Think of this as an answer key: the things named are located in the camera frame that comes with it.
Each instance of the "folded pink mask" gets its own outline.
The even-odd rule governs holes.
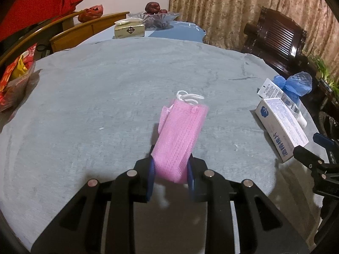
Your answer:
[[[187,162],[208,112],[196,99],[204,97],[179,91],[173,105],[161,111],[152,157],[157,176],[175,183],[187,182]]]

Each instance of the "blue logo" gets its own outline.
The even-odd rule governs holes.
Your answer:
[[[260,113],[263,117],[268,116],[268,110],[264,106],[261,107]]]

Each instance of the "apple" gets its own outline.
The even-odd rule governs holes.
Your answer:
[[[157,2],[149,2],[145,7],[147,13],[156,14],[160,10],[160,5]]]

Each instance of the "curtain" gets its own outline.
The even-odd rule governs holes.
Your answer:
[[[256,24],[261,7],[278,10],[307,31],[305,55],[319,55],[339,79],[339,23],[325,0],[170,0],[182,21],[206,30],[205,43],[240,51],[246,23]]]

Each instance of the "tissue box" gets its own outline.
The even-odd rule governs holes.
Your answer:
[[[114,28],[114,36],[115,38],[145,36],[145,25],[140,22],[116,25]]]
[[[280,98],[262,99],[255,112],[270,134],[283,162],[293,157],[296,146],[304,147],[308,143],[301,126]]]

